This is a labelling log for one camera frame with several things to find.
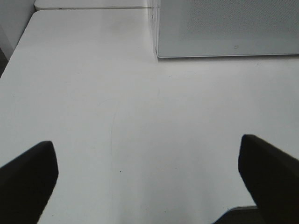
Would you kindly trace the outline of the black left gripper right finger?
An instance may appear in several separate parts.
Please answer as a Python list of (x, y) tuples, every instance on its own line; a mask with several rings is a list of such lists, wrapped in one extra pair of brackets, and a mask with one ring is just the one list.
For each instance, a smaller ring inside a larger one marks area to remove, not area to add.
[(263, 139), (242, 136), (241, 178), (267, 224), (299, 222), (299, 161)]

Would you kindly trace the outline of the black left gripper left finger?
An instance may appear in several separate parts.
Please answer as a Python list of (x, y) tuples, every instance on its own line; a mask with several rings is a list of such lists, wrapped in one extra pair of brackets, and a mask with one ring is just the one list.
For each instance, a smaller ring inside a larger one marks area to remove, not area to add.
[(42, 141), (0, 168), (0, 222), (38, 223), (58, 178), (54, 145)]

